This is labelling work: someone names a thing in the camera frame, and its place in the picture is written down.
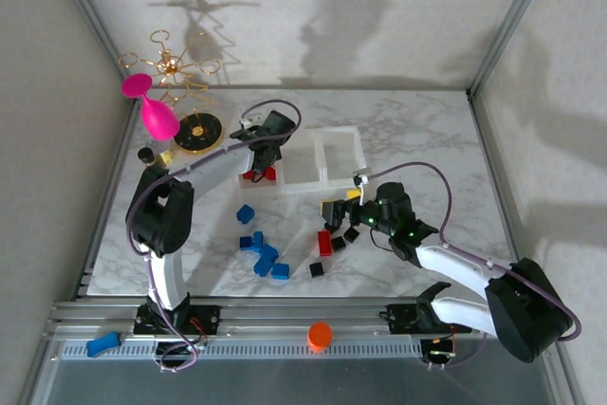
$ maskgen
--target orange cup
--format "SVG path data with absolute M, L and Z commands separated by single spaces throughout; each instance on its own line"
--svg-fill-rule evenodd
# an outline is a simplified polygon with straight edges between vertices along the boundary
M 315 322 L 307 331 L 307 343 L 314 353 L 322 353 L 332 340 L 333 331 L 326 322 Z

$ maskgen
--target white marble table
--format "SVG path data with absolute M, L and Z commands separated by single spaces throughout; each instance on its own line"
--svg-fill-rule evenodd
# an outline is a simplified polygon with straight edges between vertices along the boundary
M 282 98 L 303 112 L 303 127 L 357 125 L 368 166 L 374 172 L 404 161 L 424 160 L 439 167 L 453 189 L 453 213 L 448 238 L 483 256 L 508 260 L 510 252 L 491 189 L 487 166 L 463 92 L 248 90 L 211 91 L 216 114 L 228 132 L 237 115 L 254 102 Z M 278 108 L 291 116 L 288 108 Z M 137 150 L 147 140 L 141 123 L 130 150 L 95 261 L 88 295 L 145 295 L 144 265 L 128 247 L 124 216 L 143 165 Z M 440 179 L 430 170 L 407 168 L 383 181 L 403 182 L 419 218 L 438 227 L 447 204 Z M 205 195 L 194 206 L 193 228 L 183 248 L 183 268 L 193 296 L 353 297 L 413 296 L 444 277 L 404 263 L 376 249 L 368 229 L 357 241 L 332 257 L 322 258 L 325 275 L 312 279 L 308 266 L 319 259 L 316 232 L 322 227 L 320 204 L 344 192 L 291 196 L 243 197 L 235 180 Z M 246 226 L 236 221 L 243 203 L 256 210 Z M 239 236 L 262 230 L 291 267 L 288 281 L 260 278 L 253 273 L 257 254 L 239 251 Z M 380 244 L 387 243 L 382 235 Z M 436 236 L 425 244 L 435 243 Z M 452 288 L 454 295 L 462 293 Z

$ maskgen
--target aluminum frame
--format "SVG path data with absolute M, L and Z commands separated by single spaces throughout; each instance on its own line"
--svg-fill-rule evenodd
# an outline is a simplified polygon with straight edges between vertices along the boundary
M 479 66 L 476 71 L 476 75 L 470 85 L 469 97 L 472 101 L 476 100 L 483 91 L 483 87 L 485 87 L 493 68 L 497 65 L 500 57 L 502 57 L 510 38 L 521 23 L 524 13 L 527 11 L 527 7 L 529 7 L 531 1 L 532 0 L 512 0 L 505 18 L 493 38 L 489 51 L 481 62 L 481 66 Z
M 94 36 L 100 41 L 104 53 L 112 61 L 118 74 L 122 78 L 126 77 L 126 71 L 117 64 L 120 54 L 92 1 L 74 0 L 74 2 Z M 496 154 L 496 150 L 490 142 L 490 127 L 482 104 L 476 103 L 476 101 L 530 2 L 531 0 L 513 0 L 468 91 L 470 110 L 481 140 L 492 186 L 499 201 L 506 237 L 511 251 L 517 258 L 520 258 L 520 249 L 516 229 L 512 224 L 512 220 L 515 218 L 513 218 L 513 212 L 508 210 L 512 206 L 507 203 L 506 185 L 500 179 L 500 169 L 496 165 L 496 157 L 499 155 Z M 109 210 L 119 184 L 127 146 L 135 129 L 137 113 L 138 105 L 134 105 L 112 166 L 101 202 L 100 214 L 88 246 L 81 286 L 75 292 L 74 299 L 77 298 L 79 291 L 85 291 L 87 275 L 92 272 Z M 219 304 L 222 306 L 222 323 L 217 336 L 218 340 L 300 338 L 306 333 L 309 324 L 319 318 L 329 321 L 336 329 L 338 339 L 348 340 L 394 337 L 389 336 L 387 324 L 378 317 L 378 311 L 380 308 L 383 309 L 386 304 L 410 303 L 411 301 L 410 298 L 206 298 L 193 299 L 193 304 Z M 56 360 L 64 341 L 90 340 L 101 332 L 109 330 L 119 330 L 126 335 L 127 340 L 144 340 L 132 334 L 137 307 L 142 302 L 141 297 L 87 297 L 75 302 L 56 303 L 51 310 L 19 403 L 44 403 L 45 397 L 48 397 L 50 392 L 52 379 L 57 370 L 58 362 Z M 157 340 L 174 339 L 171 336 L 163 336 Z M 581 403 L 581 399 L 575 397 L 575 391 L 577 391 L 575 376 L 572 372 L 567 371 L 566 356 L 563 355 L 561 348 L 556 346 L 547 350 L 543 355 L 543 363 L 557 402 L 561 404 Z

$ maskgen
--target black cap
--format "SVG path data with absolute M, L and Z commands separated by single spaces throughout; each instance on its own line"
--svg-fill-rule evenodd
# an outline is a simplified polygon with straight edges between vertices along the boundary
M 151 165 L 156 161 L 154 151 L 152 151 L 152 149 L 149 147 L 142 147 L 139 149 L 139 152 L 137 152 L 137 157 L 146 165 Z

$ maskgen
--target gray wall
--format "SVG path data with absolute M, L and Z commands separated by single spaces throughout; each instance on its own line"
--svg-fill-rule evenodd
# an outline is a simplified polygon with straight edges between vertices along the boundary
M 211 33 L 186 54 L 222 60 L 209 83 L 366 88 L 465 87 L 511 1 L 93 0 L 119 51 L 145 59 L 158 28 L 177 55 Z
M 73 289 L 127 114 L 71 0 L 1 0 L 0 403 Z
M 607 403 L 607 0 L 534 0 L 482 94 L 523 254 L 583 323 L 566 344 L 588 404 Z

